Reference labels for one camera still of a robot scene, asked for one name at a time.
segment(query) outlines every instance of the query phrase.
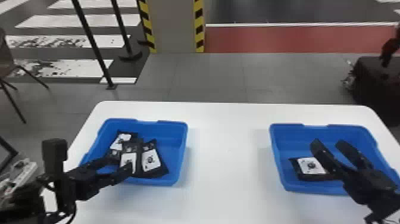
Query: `blue plastic bin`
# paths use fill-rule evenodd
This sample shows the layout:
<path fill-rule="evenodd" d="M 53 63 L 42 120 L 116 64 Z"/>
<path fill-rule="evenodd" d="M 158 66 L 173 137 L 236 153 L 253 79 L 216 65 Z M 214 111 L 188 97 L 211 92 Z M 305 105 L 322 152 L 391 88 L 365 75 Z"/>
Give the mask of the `blue plastic bin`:
<path fill-rule="evenodd" d="M 168 174 L 160 178 L 128 178 L 125 182 L 141 185 L 172 186 L 178 181 L 188 133 L 188 126 L 183 122 L 161 120 L 143 122 L 135 119 L 108 119 L 101 126 L 95 142 L 89 152 L 83 156 L 80 164 L 103 157 L 117 137 L 118 131 L 137 132 L 145 142 L 155 138 L 158 152 L 169 171 Z M 106 166 L 99 170 L 98 173 L 113 172 L 117 168 L 118 166 Z"/>
<path fill-rule="evenodd" d="M 389 167 L 371 133 L 364 127 L 351 125 L 305 126 L 300 124 L 273 124 L 270 126 L 272 148 L 282 185 L 287 191 L 347 195 L 341 181 L 308 182 L 300 181 L 289 158 L 312 157 L 310 143 L 318 138 L 346 165 L 354 167 L 335 147 L 338 140 L 344 140 L 360 150 L 373 164 L 375 169 L 383 171 L 397 185 L 400 178 L 396 171 Z"/>

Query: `white label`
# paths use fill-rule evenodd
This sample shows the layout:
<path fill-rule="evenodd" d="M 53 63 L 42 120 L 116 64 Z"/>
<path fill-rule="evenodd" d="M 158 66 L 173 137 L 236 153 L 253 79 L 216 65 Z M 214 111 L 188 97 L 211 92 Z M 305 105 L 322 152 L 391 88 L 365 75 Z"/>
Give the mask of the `white label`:
<path fill-rule="evenodd" d="M 149 150 L 142 153 L 143 171 L 147 172 L 161 166 L 156 150 Z"/>
<path fill-rule="evenodd" d="M 120 134 L 118 137 L 126 142 L 126 141 L 130 140 L 131 136 L 130 136 L 130 134 Z"/>
<path fill-rule="evenodd" d="M 297 162 L 304 174 L 326 174 L 325 169 L 315 157 L 298 158 Z"/>
<path fill-rule="evenodd" d="M 130 134 L 119 134 L 115 141 L 111 144 L 110 149 L 112 150 L 122 150 L 122 142 L 126 142 L 130 140 Z"/>
<path fill-rule="evenodd" d="M 136 158 L 137 158 L 137 154 L 136 153 L 124 153 L 124 154 L 122 154 L 121 155 L 120 167 L 123 167 L 127 163 L 131 162 L 132 163 L 132 173 L 135 173 L 135 171 L 136 171 Z"/>

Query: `white crosswalk stripe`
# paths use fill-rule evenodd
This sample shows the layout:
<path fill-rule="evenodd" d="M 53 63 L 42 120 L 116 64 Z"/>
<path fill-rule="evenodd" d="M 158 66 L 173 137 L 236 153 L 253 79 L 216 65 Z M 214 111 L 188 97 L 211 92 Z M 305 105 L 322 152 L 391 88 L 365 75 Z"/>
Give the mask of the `white crosswalk stripe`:
<path fill-rule="evenodd" d="M 0 2 L 0 15 L 29 0 L 5 0 Z"/>
<path fill-rule="evenodd" d="M 117 19 L 114 14 L 85 15 L 90 27 L 117 27 Z M 138 14 L 122 14 L 125 26 L 137 26 L 140 22 Z M 77 15 L 34 15 L 16 28 L 55 28 L 55 27 L 81 27 Z"/>
<path fill-rule="evenodd" d="M 99 48 L 121 48 L 124 46 L 121 35 L 94 35 L 94 38 Z M 8 35 L 6 40 L 10 48 L 91 48 L 89 39 L 85 35 Z"/>
<path fill-rule="evenodd" d="M 396 2 L 400 2 L 400 0 L 376 0 L 377 2 L 380 3 L 396 3 Z"/>
<path fill-rule="evenodd" d="M 82 8 L 111 8 L 110 0 L 82 0 L 79 1 Z M 136 8 L 136 0 L 118 0 L 118 6 L 120 8 Z M 60 8 L 74 8 L 71 0 L 59 0 L 58 2 L 50 5 L 48 8 L 60 9 Z"/>
<path fill-rule="evenodd" d="M 0 14 L 4 13 L 20 4 L 29 0 L 5 0 L 0 3 Z M 120 8 L 136 8 L 136 0 L 117 0 Z M 112 8 L 110 0 L 79 0 L 83 9 Z M 71 0 L 58 0 L 47 7 L 49 10 L 54 9 L 74 9 Z M 122 14 L 124 25 L 126 27 L 136 27 L 140 22 L 139 14 Z M 118 27 L 118 23 L 114 14 L 86 14 L 87 22 L 90 27 Z M 75 14 L 38 14 L 33 15 L 27 20 L 17 24 L 17 29 L 38 29 L 54 28 L 60 30 L 63 28 L 82 27 L 82 24 Z M 90 42 L 86 35 L 8 35 L 6 41 L 11 49 L 29 49 L 29 48 L 91 48 Z M 121 34 L 103 34 L 94 35 L 97 46 L 100 49 L 105 48 L 122 48 L 124 41 Z M 78 60 L 33 60 L 33 59 L 16 59 L 16 64 L 38 74 L 42 77 L 57 78 L 100 78 L 103 72 L 97 60 L 91 59 Z M 82 58 L 77 50 L 77 58 Z M 113 60 L 104 60 L 107 67 L 111 65 Z M 22 76 L 22 71 L 17 71 L 13 76 Z M 115 79 L 121 83 L 135 83 L 136 78 Z"/>
<path fill-rule="evenodd" d="M 32 60 L 16 59 L 16 64 L 32 71 L 42 77 L 79 77 L 79 78 L 100 78 L 103 72 L 96 60 Z M 104 64 L 109 67 L 112 60 L 104 60 Z M 23 75 L 23 71 L 14 73 L 14 76 Z"/>

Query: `robotic hand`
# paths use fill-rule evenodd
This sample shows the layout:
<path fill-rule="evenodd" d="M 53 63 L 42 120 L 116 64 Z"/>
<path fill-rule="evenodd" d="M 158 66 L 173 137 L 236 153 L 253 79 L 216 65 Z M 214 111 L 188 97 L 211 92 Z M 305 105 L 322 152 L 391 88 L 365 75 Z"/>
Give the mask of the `robotic hand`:
<path fill-rule="evenodd" d="M 339 141 L 335 146 L 357 169 L 336 160 L 318 139 L 311 143 L 311 152 L 324 169 L 343 181 L 343 188 L 356 203 L 367 205 L 372 211 L 364 218 L 366 224 L 382 224 L 400 209 L 396 184 L 382 171 L 374 169 L 372 163 L 349 143 Z"/>
<path fill-rule="evenodd" d="M 116 185 L 132 174 L 132 163 L 127 163 L 114 173 L 97 174 L 97 170 L 108 165 L 107 158 L 99 158 L 64 173 L 63 161 L 67 160 L 67 141 L 49 139 L 42 142 L 42 157 L 45 174 L 30 184 L 18 188 L 4 208 L 0 209 L 0 223 L 53 224 L 76 214 L 76 201 L 86 201 L 99 193 L 101 188 Z M 46 212 L 43 187 L 54 192 L 57 211 Z"/>

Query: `black metal pole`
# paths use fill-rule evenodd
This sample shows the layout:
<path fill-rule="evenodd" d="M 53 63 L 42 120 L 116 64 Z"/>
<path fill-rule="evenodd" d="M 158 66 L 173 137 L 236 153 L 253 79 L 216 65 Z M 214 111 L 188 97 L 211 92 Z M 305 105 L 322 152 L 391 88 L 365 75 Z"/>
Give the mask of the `black metal pole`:
<path fill-rule="evenodd" d="M 126 33 L 124 21 L 122 20 L 120 7 L 118 6 L 117 0 L 111 0 L 111 4 L 112 4 L 112 8 L 114 9 L 115 17 L 117 18 L 117 21 L 118 21 L 118 26 L 120 28 L 122 38 L 124 39 L 124 42 L 125 42 L 126 52 L 128 53 L 128 56 L 120 56 L 120 59 L 125 60 L 125 61 L 137 60 L 142 56 L 142 51 L 139 51 L 138 53 L 133 55 L 132 46 L 130 45 L 129 38 Z"/>
<path fill-rule="evenodd" d="M 76 14 L 79 17 L 79 20 L 83 26 L 83 30 L 85 31 L 86 36 L 89 39 L 90 45 L 92 46 L 92 49 L 96 55 L 97 61 L 100 64 L 101 70 L 103 71 L 103 76 L 107 80 L 107 83 L 108 83 L 107 89 L 115 89 L 117 87 L 117 85 L 113 84 L 113 81 L 111 80 L 108 69 L 104 64 L 103 57 L 101 56 L 101 53 L 100 53 L 99 48 L 97 47 L 95 38 L 93 37 L 93 33 L 90 30 L 90 27 L 88 25 L 88 21 L 86 21 L 85 14 L 83 13 L 82 7 L 80 6 L 78 0 L 72 0 L 72 3 L 74 4 Z"/>

